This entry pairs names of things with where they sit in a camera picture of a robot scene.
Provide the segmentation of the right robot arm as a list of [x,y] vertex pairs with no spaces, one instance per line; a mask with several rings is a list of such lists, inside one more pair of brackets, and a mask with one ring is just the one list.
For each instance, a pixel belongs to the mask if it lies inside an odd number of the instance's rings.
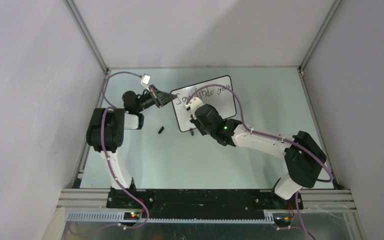
[[257,133],[236,119],[223,119],[210,104],[189,103],[190,122],[199,132],[209,135],[222,146],[254,149],[285,161],[287,173],[274,185],[271,204],[284,209],[291,197],[302,188],[313,188],[326,162],[326,155],[304,131],[296,135]]

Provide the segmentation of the black framed whiteboard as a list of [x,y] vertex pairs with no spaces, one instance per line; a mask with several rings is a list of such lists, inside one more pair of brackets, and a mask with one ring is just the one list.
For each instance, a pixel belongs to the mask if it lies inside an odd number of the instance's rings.
[[215,107],[223,119],[234,117],[237,114],[235,98],[228,91],[232,88],[231,77],[224,75],[172,90],[170,93],[177,96],[172,105],[179,130],[184,133],[196,128],[190,122],[192,113],[185,109],[191,97],[200,98],[204,104]]

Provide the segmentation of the black marker cap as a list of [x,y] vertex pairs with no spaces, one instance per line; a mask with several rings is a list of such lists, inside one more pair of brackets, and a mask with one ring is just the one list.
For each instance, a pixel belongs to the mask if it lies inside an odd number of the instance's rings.
[[159,130],[158,130],[158,134],[161,134],[163,131],[164,131],[164,129],[165,129],[165,127],[164,126],[162,126]]

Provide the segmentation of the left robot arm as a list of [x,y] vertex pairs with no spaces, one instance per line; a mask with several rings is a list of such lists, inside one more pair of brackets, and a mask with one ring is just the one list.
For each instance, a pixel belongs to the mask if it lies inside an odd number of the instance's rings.
[[121,154],[125,130],[141,130],[145,120],[142,111],[152,106],[162,108],[176,98],[175,94],[150,85],[141,94],[126,91],[122,95],[123,108],[95,108],[92,113],[86,142],[106,162],[111,187],[116,190],[125,189],[118,198],[125,208],[133,208],[138,202],[138,194],[129,189],[134,180]]

